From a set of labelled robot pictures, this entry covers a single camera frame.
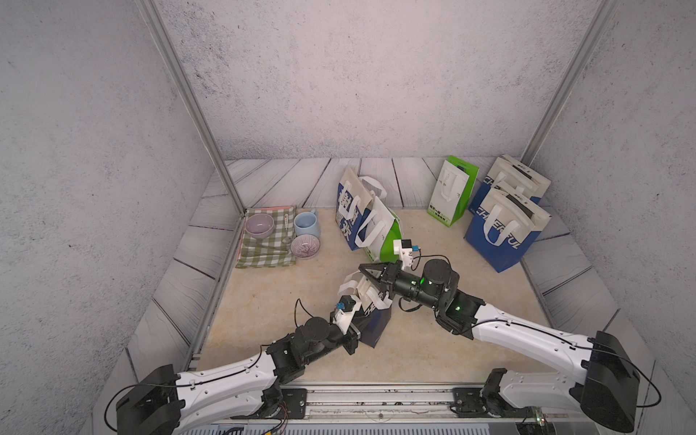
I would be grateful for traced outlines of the navy beige bag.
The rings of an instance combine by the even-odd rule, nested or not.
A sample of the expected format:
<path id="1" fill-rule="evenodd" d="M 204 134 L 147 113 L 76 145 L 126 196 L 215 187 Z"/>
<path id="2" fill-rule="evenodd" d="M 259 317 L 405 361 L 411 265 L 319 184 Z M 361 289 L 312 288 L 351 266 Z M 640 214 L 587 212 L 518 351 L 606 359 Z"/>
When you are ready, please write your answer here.
<path id="1" fill-rule="evenodd" d="M 353 322 L 361 331 L 360 341 L 375 348 L 392 317 L 393 299 L 378 298 L 373 290 L 368 294 L 364 276 L 359 271 L 349 274 L 340 285 L 338 295 L 356 295 L 362 302 L 361 310 L 353 318 Z"/>

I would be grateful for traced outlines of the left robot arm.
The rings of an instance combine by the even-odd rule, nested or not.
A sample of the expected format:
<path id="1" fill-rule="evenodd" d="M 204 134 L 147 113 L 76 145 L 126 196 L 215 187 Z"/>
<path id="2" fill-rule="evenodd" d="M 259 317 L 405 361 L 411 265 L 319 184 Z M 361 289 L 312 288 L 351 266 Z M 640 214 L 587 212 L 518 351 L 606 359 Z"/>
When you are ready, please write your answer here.
<path id="1" fill-rule="evenodd" d="M 342 347 L 352 355 L 369 322 L 312 317 L 293 333 L 243 361 L 206 372 L 176 373 L 163 365 L 115 405 L 118 434 L 181 434 L 228 417 L 266 417 L 283 401 L 281 387 L 306 366 Z"/>

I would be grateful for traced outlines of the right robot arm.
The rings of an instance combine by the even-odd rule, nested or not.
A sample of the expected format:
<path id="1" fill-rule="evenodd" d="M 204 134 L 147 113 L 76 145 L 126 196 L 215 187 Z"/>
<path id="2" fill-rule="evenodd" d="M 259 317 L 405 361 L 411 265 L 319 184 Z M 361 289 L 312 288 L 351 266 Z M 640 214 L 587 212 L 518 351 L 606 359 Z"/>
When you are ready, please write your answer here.
<path id="1" fill-rule="evenodd" d="M 553 369 L 535 380 L 493 370 L 480 393 L 488 413 L 562 408 L 581 411 L 612 431 L 634 431 L 641 372 L 614 335 L 576 335 L 506 313 L 461 291 L 459 274 L 443 259 L 428 261 L 419 277 L 400 261 L 361 264 L 359 270 L 380 294 L 431 308 L 448 333 L 505 347 Z"/>

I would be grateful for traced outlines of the green white bag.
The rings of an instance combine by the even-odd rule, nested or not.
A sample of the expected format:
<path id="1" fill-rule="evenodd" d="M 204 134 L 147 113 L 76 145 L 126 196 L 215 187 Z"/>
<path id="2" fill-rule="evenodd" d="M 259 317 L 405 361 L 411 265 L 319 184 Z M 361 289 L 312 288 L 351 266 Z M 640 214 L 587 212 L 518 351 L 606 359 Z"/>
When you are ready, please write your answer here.
<path id="1" fill-rule="evenodd" d="M 479 171 L 478 166 L 463 159 L 447 157 L 440 168 L 428 213 L 451 227 L 467 209 Z"/>
<path id="2" fill-rule="evenodd" d="M 373 262 L 396 262 L 393 243 L 402 239 L 401 221 L 377 197 L 373 197 L 370 213 L 358 228 L 355 245 L 363 248 Z"/>

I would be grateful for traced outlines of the blue beige takeout bag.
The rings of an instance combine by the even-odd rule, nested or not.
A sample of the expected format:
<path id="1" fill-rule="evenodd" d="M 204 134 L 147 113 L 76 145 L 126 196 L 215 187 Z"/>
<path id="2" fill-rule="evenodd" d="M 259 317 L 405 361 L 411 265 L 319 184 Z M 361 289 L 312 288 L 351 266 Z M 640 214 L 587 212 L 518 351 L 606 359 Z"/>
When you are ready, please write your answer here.
<path id="1" fill-rule="evenodd" d="M 503 154 L 496 158 L 488 174 L 484 177 L 483 183 L 469 203 L 469 210 L 476 212 L 489 191 L 503 183 L 535 204 L 539 204 L 550 187 L 551 180 L 532 170 L 521 161 Z"/>

